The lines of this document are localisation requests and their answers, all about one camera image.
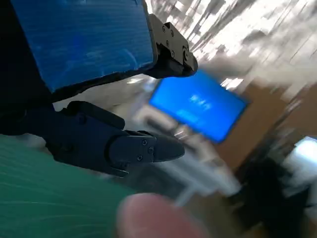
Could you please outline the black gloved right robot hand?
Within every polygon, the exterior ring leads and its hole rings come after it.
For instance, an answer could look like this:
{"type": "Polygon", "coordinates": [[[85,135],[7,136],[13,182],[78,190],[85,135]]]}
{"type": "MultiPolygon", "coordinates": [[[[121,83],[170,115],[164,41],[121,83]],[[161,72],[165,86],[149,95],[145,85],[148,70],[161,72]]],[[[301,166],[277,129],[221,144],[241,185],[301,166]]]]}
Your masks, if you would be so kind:
{"type": "Polygon", "coordinates": [[[245,228],[262,223],[270,238],[302,238],[311,185],[287,186],[291,173],[272,160],[251,162],[242,178],[242,206],[235,210],[245,228]]]}

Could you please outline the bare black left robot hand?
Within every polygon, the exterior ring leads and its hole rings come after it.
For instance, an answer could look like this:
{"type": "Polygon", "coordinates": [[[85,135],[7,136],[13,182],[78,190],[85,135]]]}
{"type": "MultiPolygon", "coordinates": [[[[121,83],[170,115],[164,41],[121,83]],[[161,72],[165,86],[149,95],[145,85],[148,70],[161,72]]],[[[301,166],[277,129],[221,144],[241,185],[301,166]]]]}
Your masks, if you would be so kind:
{"type": "Polygon", "coordinates": [[[88,102],[53,104],[139,74],[197,69],[187,40],[143,0],[0,3],[0,132],[41,137],[58,162],[124,177],[128,165],[182,157],[174,137],[125,130],[123,118],[88,102]]]}

